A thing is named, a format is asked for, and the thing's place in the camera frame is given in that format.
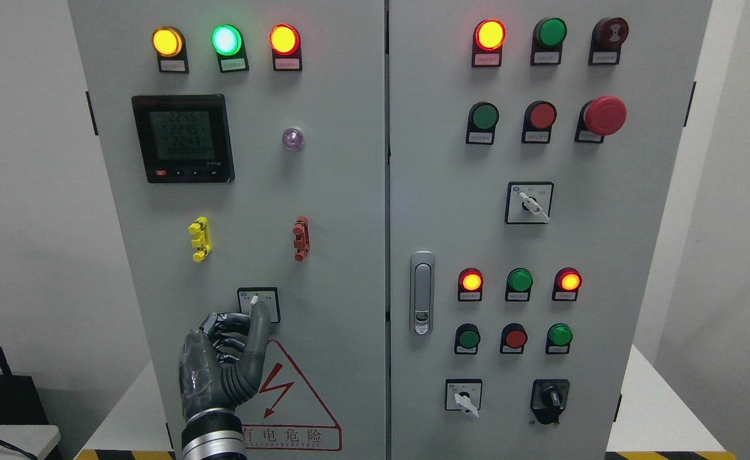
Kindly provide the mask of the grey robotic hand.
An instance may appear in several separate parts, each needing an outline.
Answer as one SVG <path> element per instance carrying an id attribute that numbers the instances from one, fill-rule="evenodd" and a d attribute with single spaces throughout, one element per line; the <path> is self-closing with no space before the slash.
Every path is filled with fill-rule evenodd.
<path id="1" fill-rule="evenodd" d="M 185 421 L 208 410 L 235 410 L 258 393 L 271 331 L 270 312 L 256 300 L 250 314 L 211 312 L 185 337 L 180 399 Z"/>

